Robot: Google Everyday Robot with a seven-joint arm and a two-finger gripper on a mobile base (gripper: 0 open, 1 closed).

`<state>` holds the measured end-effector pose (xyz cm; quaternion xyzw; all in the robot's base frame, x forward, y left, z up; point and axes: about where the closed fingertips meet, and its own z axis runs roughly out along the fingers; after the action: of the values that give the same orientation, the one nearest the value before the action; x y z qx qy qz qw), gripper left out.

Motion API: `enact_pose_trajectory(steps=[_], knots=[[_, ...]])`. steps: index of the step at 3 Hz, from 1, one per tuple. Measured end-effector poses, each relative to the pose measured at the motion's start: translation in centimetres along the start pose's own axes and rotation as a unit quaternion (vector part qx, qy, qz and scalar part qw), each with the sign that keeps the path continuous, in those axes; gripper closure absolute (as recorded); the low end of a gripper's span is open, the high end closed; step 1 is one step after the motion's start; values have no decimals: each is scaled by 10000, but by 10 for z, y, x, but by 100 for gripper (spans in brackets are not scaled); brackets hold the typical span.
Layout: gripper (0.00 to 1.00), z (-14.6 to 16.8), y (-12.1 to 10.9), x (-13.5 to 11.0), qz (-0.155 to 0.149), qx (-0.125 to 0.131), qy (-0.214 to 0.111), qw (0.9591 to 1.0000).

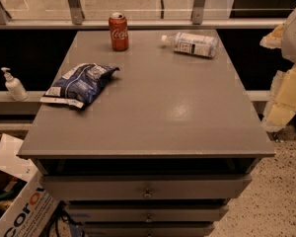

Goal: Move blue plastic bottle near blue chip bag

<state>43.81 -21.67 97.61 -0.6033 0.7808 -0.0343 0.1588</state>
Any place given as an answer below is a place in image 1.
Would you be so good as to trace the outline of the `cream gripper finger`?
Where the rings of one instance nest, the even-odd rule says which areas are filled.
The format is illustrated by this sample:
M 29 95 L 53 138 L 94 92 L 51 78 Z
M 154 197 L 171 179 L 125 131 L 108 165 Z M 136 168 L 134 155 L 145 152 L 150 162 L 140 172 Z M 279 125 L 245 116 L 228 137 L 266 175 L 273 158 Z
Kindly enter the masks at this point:
M 284 25 L 278 25 L 271 33 L 264 36 L 259 45 L 269 49 L 281 48 Z
M 278 132 L 296 115 L 296 64 L 287 72 L 278 70 L 273 77 L 269 100 L 263 111 L 262 126 Z

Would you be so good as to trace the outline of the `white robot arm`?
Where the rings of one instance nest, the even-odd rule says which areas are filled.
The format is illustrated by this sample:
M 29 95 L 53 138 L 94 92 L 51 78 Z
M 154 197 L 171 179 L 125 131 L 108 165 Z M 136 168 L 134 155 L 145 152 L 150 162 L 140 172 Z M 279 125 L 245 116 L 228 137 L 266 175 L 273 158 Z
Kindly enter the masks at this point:
M 296 8 L 287 20 L 264 36 L 261 46 L 281 50 L 293 66 L 287 72 L 277 71 L 263 111 L 262 126 L 267 132 L 278 132 L 296 115 Z

